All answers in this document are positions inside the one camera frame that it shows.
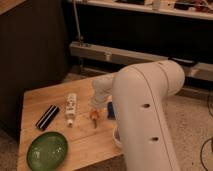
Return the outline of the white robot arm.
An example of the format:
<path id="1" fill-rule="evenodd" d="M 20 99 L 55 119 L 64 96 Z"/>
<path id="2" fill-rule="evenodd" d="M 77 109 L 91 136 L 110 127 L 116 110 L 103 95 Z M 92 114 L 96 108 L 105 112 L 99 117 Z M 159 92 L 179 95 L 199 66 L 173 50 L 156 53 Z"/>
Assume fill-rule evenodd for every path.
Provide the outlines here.
<path id="1" fill-rule="evenodd" d="M 163 100 L 184 81 L 182 67 L 171 60 L 129 65 L 92 81 L 92 107 L 112 101 L 128 171 L 181 171 Z"/>

